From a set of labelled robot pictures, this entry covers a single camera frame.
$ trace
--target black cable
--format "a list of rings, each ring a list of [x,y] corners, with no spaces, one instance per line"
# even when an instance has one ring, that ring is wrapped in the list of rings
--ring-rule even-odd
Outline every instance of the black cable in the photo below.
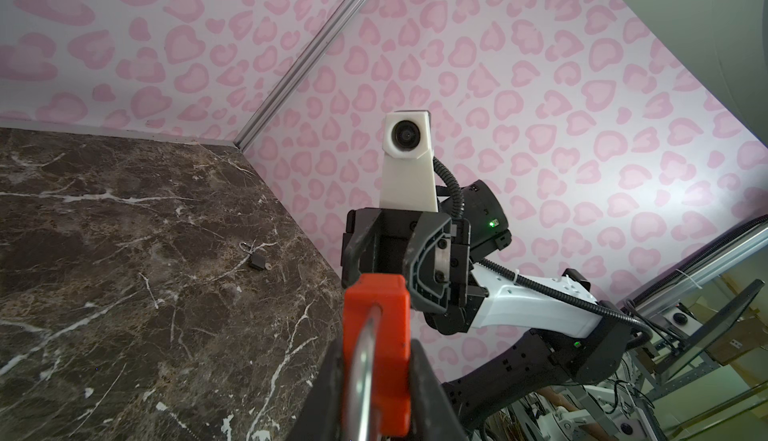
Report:
[[[451,197],[451,217],[461,219],[464,217],[464,193],[462,193],[462,187],[459,186],[451,170],[441,163],[438,158],[432,158],[432,168],[437,176],[442,179],[442,182],[446,183],[448,188],[448,193]]]
[[[627,365],[627,362],[624,361],[624,357],[623,356],[621,357],[621,366],[624,367],[624,373],[627,375],[627,379],[631,383],[632,382],[632,378],[634,378],[634,376],[632,376],[632,372],[629,371],[629,366]]]
[[[657,324],[657,323],[649,320],[647,317],[644,317],[643,315],[641,315],[638,312],[637,306],[635,305],[634,301],[626,300],[624,302],[624,305],[627,306],[627,310],[631,309],[632,314],[635,317],[637,317],[638,319],[640,319],[642,321],[645,321],[651,327],[655,327],[656,329],[658,329],[658,331],[664,331],[665,333],[667,333],[667,336],[671,337],[673,340],[675,340],[675,341],[682,341],[682,339],[679,336],[677,336],[677,334],[675,334],[674,332],[668,330],[666,327],[663,327],[660,324]]]
[[[613,414],[616,412],[616,408],[619,407],[619,384],[623,379],[616,379],[614,383],[614,405],[610,408],[610,411],[606,411],[605,414]]]
[[[672,350],[673,353],[676,353],[678,351],[677,347],[675,347],[675,345],[674,345],[674,341],[678,341],[679,342],[680,341],[679,337],[675,336],[673,333],[671,333],[667,329],[659,326],[657,323],[654,323],[653,321],[649,320],[648,318],[643,317],[638,312],[638,310],[635,309],[635,306],[634,306],[634,303],[632,302],[632,300],[626,300],[624,302],[624,307],[627,308],[627,311],[629,311],[629,313],[631,315],[637,317],[639,320],[644,321],[646,324],[648,324],[648,326],[650,326],[650,329],[654,330],[659,335],[659,338],[661,338],[661,340],[664,341],[664,344],[666,344]],[[664,334],[661,333],[662,331],[664,331],[665,333],[667,333],[670,336],[672,336],[673,340],[672,341],[668,340],[667,337]]]
[[[636,347],[642,346],[651,338],[652,332],[647,324],[641,321],[638,321],[633,317],[629,317],[620,311],[614,311],[614,310],[611,310],[610,308],[600,306],[599,304],[593,304],[588,301],[580,300],[577,297],[571,296],[570,294],[563,293],[562,291],[552,289],[551,287],[545,286],[544,284],[537,283],[536,281],[530,280],[527,277],[522,276],[520,274],[515,275],[513,271],[510,271],[509,269],[502,266],[501,264],[494,263],[493,261],[484,259],[484,260],[480,260],[479,263],[487,267],[489,270],[493,271],[494,273],[497,273],[497,274],[500,274],[501,276],[506,277],[510,281],[514,280],[514,282],[516,282],[520,286],[527,287],[530,290],[544,294],[545,296],[552,297],[558,301],[562,301],[563,303],[570,304],[571,306],[575,306],[584,311],[589,311],[590,313],[597,314],[600,317],[606,317],[618,323],[626,324],[632,327],[633,329],[635,329],[636,331],[639,331],[640,335],[634,338],[633,340],[630,340],[627,343],[627,350],[632,350]]]
[[[650,406],[652,409],[656,409],[656,406],[654,406],[653,401],[651,401],[649,397],[647,397],[642,391],[640,391],[635,385],[633,385],[629,381],[625,381],[623,379],[617,379],[615,381],[613,379],[611,379],[610,381],[614,384],[614,391],[615,392],[616,392],[615,388],[618,385],[626,384],[627,386],[629,386],[629,388],[626,389],[627,390],[627,394],[629,394],[630,396],[634,395],[636,397],[642,397],[643,399],[645,399],[645,402],[648,404],[648,406]],[[614,406],[614,408],[609,413],[606,413],[606,414],[612,414],[613,411],[615,411],[615,410],[616,410],[616,406]]]
[[[482,439],[482,441],[488,441],[488,434],[485,432],[485,421],[486,419],[484,419],[480,425],[480,439]]]

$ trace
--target pink heart pattern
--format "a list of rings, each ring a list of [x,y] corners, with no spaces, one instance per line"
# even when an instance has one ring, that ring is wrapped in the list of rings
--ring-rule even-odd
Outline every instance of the pink heart pattern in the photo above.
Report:
[[[0,116],[231,139],[341,0],[102,1],[9,0]],[[602,299],[768,198],[761,144],[621,0],[369,0],[245,149],[334,267],[346,212],[378,201],[383,115],[409,108],[432,111],[461,182],[497,193],[514,237],[494,258],[576,267]],[[520,334],[413,321],[442,379]]]
[[[14,93],[5,96],[3,110],[27,113],[24,117],[32,122],[39,112],[42,117],[37,120],[45,122],[190,138],[232,138],[340,2],[7,0],[4,12],[13,13],[19,22],[5,23],[0,37],[0,85],[2,92]],[[410,19],[410,30],[404,30],[402,40],[413,46],[418,42],[413,35],[423,30],[419,13],[409,12],[417,2],[426,4],[425,0],[380,0],[373,15],[378,22],[379,9],[383,9],[388,19]],[[466,16],[465,23],[476,15],[472,0],[459,7],[446,6],[446,22],[454,11]],[[302,19],[296,19],[297,12]],[[371,62],[378,58],[371,57]],[[64,72],[84,82],[66,83]],[[328,89],[326,81],[323,78],[317,84],[320,91]],[[19,89],[12,89],[13,84]],[[102,85],[106,88],[94,88]],[[170,105],[156,116],[139,118],[132,114],[131,100],[145,86],[157,87]],[[344,90],[346,95],[350,92],[355,91]],[[410,89],[404,91],[401,105],[408,92]],[[53,102],[61,93],[81,100],[86,110],[66,100]],[[207,111],[219,116],[195,122],[182,119],[188,115],[180,118],[201,95],[212,100]],[[392,107],[396,105],[393,95],[389,99]],[[237,112],[221,114],[232,108]]]

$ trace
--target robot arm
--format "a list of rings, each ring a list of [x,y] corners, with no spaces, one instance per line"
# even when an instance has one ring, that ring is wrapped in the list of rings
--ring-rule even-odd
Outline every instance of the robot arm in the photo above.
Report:
[[[443,383],[444,394],[437,396],[430,391],[432,397],[427,400],[418,394],[415,379],[426,379],[427,384],[436,379],[418,356],[421,371],[414,374],[416,358],[412,357],[413,411],[408,434],[412,439],[429,438],[423,427],[438,420],[444,423],[446,416],[452,418],[446,426],[470,431],[489,415],[536,389],[569,380],[580,384],[599,382],[616,370],[626,349],[644,343],[649,331],[609,303],[595,300],[589,282],[575,270],[566,270],[554,279],[531,278],[485,261],[488,254],[511,241],[506,216],[485,183],[478,180],[460,188],[449,171],[433,158],[429,129],[427,111],[398,111],[386,117],[379,207],[351,210],[342,241],[342,286],[348,290],[344,336],[348,336],[349,293],[359,287],[355,285],[361,277],[370,279],[370,273],[402,280],[407,291],[404,299],[412,309],[424,312],[427,323],[440,333],[467,332],[469,327],[491,325],[527,327],[530,331],[474,372]],[[435,173],[447,187],[436,188]],[[438,196],[448,198],[438,203]],[[371,298],[372,307],[377,304],[375,298]],[[403,326],[409,330],[408,322]],[[634,338],[633,331],[644,335]],[[357,346],[368,342],[362,334],[354,336]],[[411,344],[414,351],[421,349],[418,340]],[[375,356],[370,352],[373,364],[381,355],[379,351]],[[343,368],[348,376],[361,372],[354,359],[346,360],[352,364]],[[355,386],[362,386],[361,379],[366,376],[347,380],[347,396]],[[307,410],[305,405],[294,431],[306,427]],[[446,415],[446,411],[452,411],[453,416]],[[363,425],[362,430],[355,429],[360,439],[367,436],[369,429],[378,429],[368,423]]]

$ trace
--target marble surface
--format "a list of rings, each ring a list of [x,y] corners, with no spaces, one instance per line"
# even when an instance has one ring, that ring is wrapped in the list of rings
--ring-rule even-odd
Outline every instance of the marble surface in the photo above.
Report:
[[[0,439],[283,439],[341,302],[234,148],[0,130]]]

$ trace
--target orange padlock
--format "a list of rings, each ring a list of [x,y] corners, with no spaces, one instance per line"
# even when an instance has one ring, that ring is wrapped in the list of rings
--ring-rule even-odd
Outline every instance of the orange padlock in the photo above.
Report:
[[[401,274],[363,273],[344,294],[343,352],[345,387],[352,354],[370,316],[378,315],[372,366],[371,411],[379,434],[405,436],[411,425],[408,360],[411,356],[411,295]],[[344,390],[344,404],[350,393]]]

